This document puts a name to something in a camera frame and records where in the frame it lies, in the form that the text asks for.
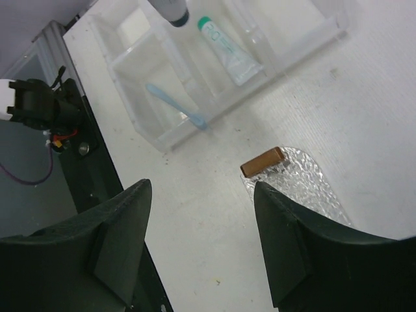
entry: wire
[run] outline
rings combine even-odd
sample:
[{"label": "wire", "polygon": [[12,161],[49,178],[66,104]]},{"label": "wire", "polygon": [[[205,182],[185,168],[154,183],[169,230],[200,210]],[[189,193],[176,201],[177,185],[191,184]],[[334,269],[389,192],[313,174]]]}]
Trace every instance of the wire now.
[{"label": "wire", "polygon": [[0,167],[1,169],[5,172],[6,176],[8,176],[9,178],[11,178],[12,180],[14,180],[15,182],[22,184],[22,185],[38,185],[41,184],[43,182],[45,182],[52,174],[53,171],[53,157],[52,157],[52,147],[51,144],[48,144],[48,150],[49,150],[49,170],[47,171],[47,174],[41,178],[38,181],[26,181],[23,179],[20,179],[18,177],[16,177],[14,174],[12,174],[11,172],[9,172],[2,163],[0,163]]}]

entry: toothpaste tube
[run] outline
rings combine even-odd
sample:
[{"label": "toothpaste tube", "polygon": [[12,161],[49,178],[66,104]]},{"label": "toothpaste tube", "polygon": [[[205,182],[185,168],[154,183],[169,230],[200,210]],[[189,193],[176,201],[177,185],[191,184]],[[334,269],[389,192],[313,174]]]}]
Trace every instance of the toothpaste tube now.
[{"label": "toothpaste tube", "polygon": [[242,86],[263,69],[207,16],[199,20],[198,28],[237,86]]}]

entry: crinkled foil sheet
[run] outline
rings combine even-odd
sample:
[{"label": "crinkled foil sheet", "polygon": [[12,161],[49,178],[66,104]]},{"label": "crinkled foil sheet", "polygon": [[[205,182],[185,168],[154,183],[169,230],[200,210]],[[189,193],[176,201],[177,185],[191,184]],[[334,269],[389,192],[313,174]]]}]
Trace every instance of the crinkled foil sheet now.
[{"label": "crinkled foil sheet", "polygon": [[280,148],[285,161],[271,166],[243,183],[253,200],[258,181],[267,182],[291,200],[327,218],[352,227],[337,196],[326,181],[318,164],[307,153],[296,148]]}]

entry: gray floor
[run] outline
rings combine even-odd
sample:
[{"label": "gray floor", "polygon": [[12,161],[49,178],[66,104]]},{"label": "gray floor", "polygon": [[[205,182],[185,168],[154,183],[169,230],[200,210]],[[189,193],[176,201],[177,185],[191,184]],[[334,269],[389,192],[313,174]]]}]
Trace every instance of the gray floor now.
[{"label": "gray floor", "polygon": [[[22,179],[36,180],[46,174],[49,157],[45,141],[41,131],[0,121],[0,161]],[[29,235],[76,215],[58,155],[53,160],[51,177],[36,187],[20,185],[0,173],[0,237]]]}]

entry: plastic compartment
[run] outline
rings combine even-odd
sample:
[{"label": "plastic compartment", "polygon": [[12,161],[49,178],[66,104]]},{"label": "plastic compartment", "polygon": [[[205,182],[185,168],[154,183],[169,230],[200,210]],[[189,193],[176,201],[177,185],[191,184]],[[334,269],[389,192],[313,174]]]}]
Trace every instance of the plastic compartment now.
[{"label": "plastic compartment", "polygon": [[345,0],[233,0],[256,21],[274,51],[277,73],[285,71],[344,32]]},{"label": "plastic compartment", "polygon": [[107,63],[129,49],[150,24],[137,0],[119,0],[106,11],[90,16],[90,24]]},{"label": "plastic compartment", "polygon": [[[138,133],[166,151],[197,129],[152,96],[153,83],[206,121],[283,75],[348,27],[344,0],[188,0],[190,20],[175,28],[147,0],[117,0],[90,24]],[[198,29],[209,16],[263,71],[233,84]]]},{"label": "plastic compartment", "polygon": [[189,111],[200,112],[153,32],[148,31],[110,68],[136,131],[158,150],[166,150],[193,131],[187,116],[146,90],[146,84],[152,83]]}]

